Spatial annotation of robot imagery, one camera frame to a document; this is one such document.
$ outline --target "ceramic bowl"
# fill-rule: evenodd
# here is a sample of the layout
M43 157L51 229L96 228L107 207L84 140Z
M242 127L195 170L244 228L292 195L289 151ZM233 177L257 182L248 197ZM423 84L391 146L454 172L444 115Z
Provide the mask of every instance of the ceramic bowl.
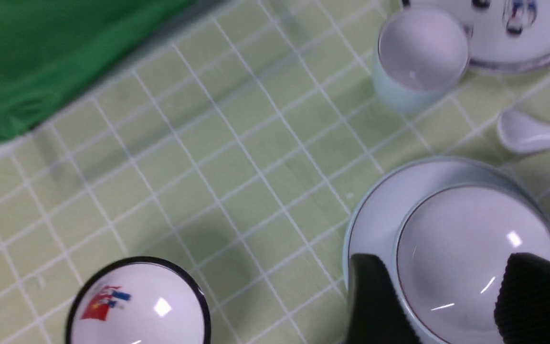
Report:
M400 225L411 209L430 195L452 185L487 183L518 194L548 216L532 196L506 174L480 161L460 157L431 157L407 163L380 178L354 209L343 242L345 286L349 282L349 258L354 253L373 254L386 262L390 274Z
M541 213L490 184L431 194L395 241L395 288L415 326L440 343L501 343L493 312L508 257L530 252L550 261Z
M179 266L154 257L117 261L80 290L66 344L209 344L207 301Z

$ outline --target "grid pattern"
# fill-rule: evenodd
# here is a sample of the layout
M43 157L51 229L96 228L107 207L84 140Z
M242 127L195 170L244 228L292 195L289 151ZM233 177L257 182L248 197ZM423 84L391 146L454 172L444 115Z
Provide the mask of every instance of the grid pattern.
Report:
M23 138L0 160L0 342L62 343L82 283L137 254L189 270L216 344L338 342L350 210L421 157L498 166L550 214L550 152L516 157L495 134L513 104L550 121L550 68L469 73L393 113L370 61L398 8L234 0Z

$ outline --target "black object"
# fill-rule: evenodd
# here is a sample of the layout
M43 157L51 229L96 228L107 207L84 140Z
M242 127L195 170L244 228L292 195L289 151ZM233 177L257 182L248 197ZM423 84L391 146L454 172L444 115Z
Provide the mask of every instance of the black object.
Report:
M513 253L494 317L506 344L550 344L550 261Z
M345 344L421 344L379 257L359 253L351 256L349 305L351 318Z
M472 0L472 7L475 9L486 10L491 5L491 0Z

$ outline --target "cup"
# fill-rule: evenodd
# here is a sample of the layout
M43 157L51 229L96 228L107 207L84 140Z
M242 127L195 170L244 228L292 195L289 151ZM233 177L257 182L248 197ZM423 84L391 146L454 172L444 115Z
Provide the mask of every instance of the cup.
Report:
M373 55L373 84L382 102L404 114L434 104L464 76L470 60L462 24L435 6L412 6L382 26Z

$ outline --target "green fabric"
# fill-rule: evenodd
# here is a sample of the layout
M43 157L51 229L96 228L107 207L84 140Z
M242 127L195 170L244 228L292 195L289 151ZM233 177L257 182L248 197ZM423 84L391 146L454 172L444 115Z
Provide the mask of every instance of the green fabric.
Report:
M193 0L0 0L0 141L54 114Z

